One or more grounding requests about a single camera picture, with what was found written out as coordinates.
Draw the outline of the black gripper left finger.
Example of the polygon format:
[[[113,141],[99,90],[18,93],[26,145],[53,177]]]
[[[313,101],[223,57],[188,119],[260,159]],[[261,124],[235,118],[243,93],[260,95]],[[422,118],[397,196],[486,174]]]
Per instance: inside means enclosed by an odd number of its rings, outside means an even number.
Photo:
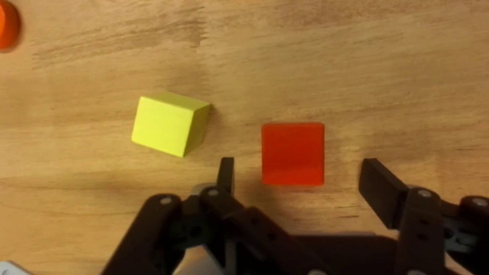
[[[234,186],[234,159],[223,157],[220,161],[219,174],[215,185],[226,193],[232,193]]]

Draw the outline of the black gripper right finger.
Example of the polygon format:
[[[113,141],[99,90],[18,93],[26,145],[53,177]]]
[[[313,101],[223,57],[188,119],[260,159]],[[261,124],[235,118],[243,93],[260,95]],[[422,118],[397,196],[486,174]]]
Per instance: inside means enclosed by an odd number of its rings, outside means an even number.
[[[362,161],[358,190],[388,229],[399,226],[408,186],[381,161]]]

